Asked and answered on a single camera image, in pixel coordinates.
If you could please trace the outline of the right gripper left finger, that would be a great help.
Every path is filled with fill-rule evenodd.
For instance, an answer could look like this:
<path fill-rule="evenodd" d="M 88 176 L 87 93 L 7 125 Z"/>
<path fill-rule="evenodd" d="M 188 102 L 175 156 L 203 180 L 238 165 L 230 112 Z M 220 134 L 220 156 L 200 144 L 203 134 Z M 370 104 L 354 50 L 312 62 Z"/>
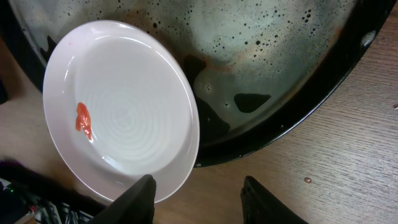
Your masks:
<path fill-rule="evenodd" d="M 147 174 L 87 224 L 153 224 L 157 184 Z"/>

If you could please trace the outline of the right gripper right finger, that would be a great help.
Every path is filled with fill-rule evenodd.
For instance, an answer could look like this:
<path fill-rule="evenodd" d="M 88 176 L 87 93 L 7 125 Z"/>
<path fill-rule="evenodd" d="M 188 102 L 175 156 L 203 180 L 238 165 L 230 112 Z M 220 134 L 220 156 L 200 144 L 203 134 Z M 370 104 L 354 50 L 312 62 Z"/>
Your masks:
<path fill-rule="evenodd" d="M 252 176 L 244 179 L 241 202 L 244 224 L 307 223 Z"/>

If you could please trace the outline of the pinkish white plate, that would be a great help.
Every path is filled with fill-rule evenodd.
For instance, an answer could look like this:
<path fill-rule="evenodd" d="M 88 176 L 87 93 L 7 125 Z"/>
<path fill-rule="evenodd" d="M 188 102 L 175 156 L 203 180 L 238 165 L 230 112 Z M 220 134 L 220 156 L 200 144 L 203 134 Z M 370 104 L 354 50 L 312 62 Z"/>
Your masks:
<path fill-rule="evenodd" d="M 200 125 L 192 89 L 169 51 L 137 27 L 93 21 L 66 34 L 47 63 L 43 104 L 58 153 L 107 201 L 150 174 L 161 202 L 193 169 Z"/>

